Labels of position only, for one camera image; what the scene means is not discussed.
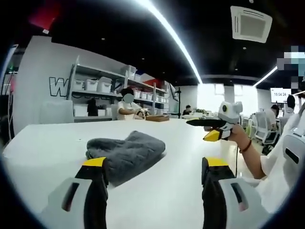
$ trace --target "white shirt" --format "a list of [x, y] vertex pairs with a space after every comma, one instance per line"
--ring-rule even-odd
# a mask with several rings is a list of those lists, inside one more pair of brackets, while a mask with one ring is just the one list
[[283, 170], [286, 161], [283, 151], [283, 137], [293, 128], [296, 118], [298, 118], [298, 114], [289, 118], [274, 149], [267, 156], [261, 156], [262, 170], [267, 177], [265, 180], [259, 181], [256, 190], [261, 196], [263, 207], [269, 213], [275, 213], [280, 208], [290, 190]]
[[123, 115], [119, 113], [120, 109], [124, 109], [124, 110], [138, 110], [141, 109], [141, 107], [132, 102], [131, 104], [127, 104], [126, 102], [124, 102], [123, 100], [118, 102], [118, 120], [131, 120], [134, 118], [134, 114], [129, 114], [129, 115]]
[[273, 112], [273, 110], [267, 109], [265, 111], [265, 114], [267, 116], [267, 122], [270, 126], [276, 124], [276, 117], [275, 117], [275, 113]]
[[291, 107], [285, 109], [284, 118], [289, 118], [292, 115], [294, 115], [294, 110]]

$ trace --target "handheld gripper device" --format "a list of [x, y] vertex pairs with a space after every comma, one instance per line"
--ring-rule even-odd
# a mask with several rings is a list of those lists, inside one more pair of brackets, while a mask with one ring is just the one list
[[215, 142], [220, 139], [227, 140], [233, 126], [239, 122], [240, 113], [243, 111], [243, 104], [222, 102], [215, 118], [195, 118], [186, 123], [193, 126], [204, 126], [209, 133], [203, 138], [204, 141]]

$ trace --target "cable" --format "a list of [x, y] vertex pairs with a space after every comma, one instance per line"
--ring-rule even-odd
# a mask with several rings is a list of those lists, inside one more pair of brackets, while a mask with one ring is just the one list
[[[239, 115], [239, 123], [242, 125], [242, 117]], [[237, 177], [237, 157], [238, 157], [238, 147], [236, 148], [236, 162], [235, 162], [235, 177]]]

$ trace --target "wall sign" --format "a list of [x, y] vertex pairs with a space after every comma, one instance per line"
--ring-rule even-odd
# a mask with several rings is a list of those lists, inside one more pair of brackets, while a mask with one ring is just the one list
[[53, 97], [66, 97], [69, 79], [49, 77], [50, 95]]

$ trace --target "black ceiling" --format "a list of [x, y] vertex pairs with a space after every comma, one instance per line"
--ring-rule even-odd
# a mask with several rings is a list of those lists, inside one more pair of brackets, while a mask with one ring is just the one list
[[[276, 65], [276, 59], [282, 58], [284, 51], [290, 51], [291, 44], [299, 44], [302, 36], [296, 32], [298, 18], [294, 1], [151, 0], [177, 32], [202, 80], [228, 85], [254, 84], [253, 79], [268, 73]], [[108, 56], [175, 85], [197, 84], [189, 63], [165, 28], [135, 2], [65, 1], [60, 16], [50, 29], [52, 41]], [[273, 17], [265, 44], [232, 38], [231, 5], [258, 10]], [[41, 33], [32, 27], [33, 34]], [[235, 77], [206, 78], [205, 75]], [[297, 71], [277, 71], [260, 87], [288, 88], [290, 77], [295, 75]]]

